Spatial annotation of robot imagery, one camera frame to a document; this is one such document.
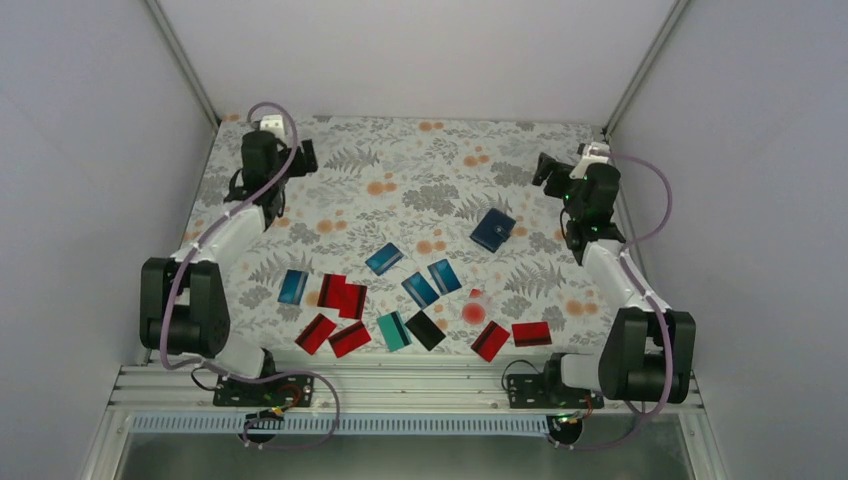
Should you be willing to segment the dark blue card holder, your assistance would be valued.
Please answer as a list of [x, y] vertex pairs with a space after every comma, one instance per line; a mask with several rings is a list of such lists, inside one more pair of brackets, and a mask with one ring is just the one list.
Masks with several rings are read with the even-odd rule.
[[491, 208], [474, 228], [469, 238], [485, 250], [495, 253], [511, 236], [516, 220]]

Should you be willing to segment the red card black stripe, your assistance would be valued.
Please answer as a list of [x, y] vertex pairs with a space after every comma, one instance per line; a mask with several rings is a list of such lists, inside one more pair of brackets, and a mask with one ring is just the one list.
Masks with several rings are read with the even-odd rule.
[[359, 321], [334, 333], [328, 340], [334, 355], [342, 358], [369, 343], [372, 337], [364, 323]]

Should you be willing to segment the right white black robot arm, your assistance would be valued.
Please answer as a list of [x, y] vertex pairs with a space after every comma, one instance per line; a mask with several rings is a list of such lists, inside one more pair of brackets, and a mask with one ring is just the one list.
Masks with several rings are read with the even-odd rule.
[[567, 248], [603, 294], [615, 317], [597, 354], [552, 356], [544, 399], [565, 407], [580, 389], [629, 402], [681, 404], [690, 390], [696, 324], [674, 310], [636, 267], [613, 220], [621, 174], [605, 154], [585, 154], [576, 165], [540, 154], [532, 182], [563, 202]]

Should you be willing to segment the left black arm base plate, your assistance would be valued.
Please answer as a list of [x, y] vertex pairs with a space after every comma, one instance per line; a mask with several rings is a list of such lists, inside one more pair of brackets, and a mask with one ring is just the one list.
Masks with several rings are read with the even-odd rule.
[[288, 375], [273, 382], [250, 384], [218, 379], [213, 397], [216, 407], [310, 407], [315, 378]]

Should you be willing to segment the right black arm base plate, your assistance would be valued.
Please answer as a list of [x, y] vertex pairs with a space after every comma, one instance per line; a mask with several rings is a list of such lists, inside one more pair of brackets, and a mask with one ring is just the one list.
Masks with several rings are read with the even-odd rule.
[[509, 374], [504, 381], [509, 407], [514, 410], [603, 409], [605, 401], [595, 392], [568, 387], [549, 387], [541, 374]]

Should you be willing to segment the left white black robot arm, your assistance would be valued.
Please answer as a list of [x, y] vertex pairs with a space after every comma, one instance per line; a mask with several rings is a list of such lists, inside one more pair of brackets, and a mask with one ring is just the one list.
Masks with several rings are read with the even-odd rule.
[[242, 166], [230, 178], [220, 220], [166, 258], [141, 268], [141, 344], [165, 355], [239, 379], [238, 390], [255, 405], [278, 391], [269, 353], [232, 332], [224, 276], [272, 223], [283, 216], [285, 184], [318, 169], [311, 140], [287, 146], [270, 131], [243, 135]]

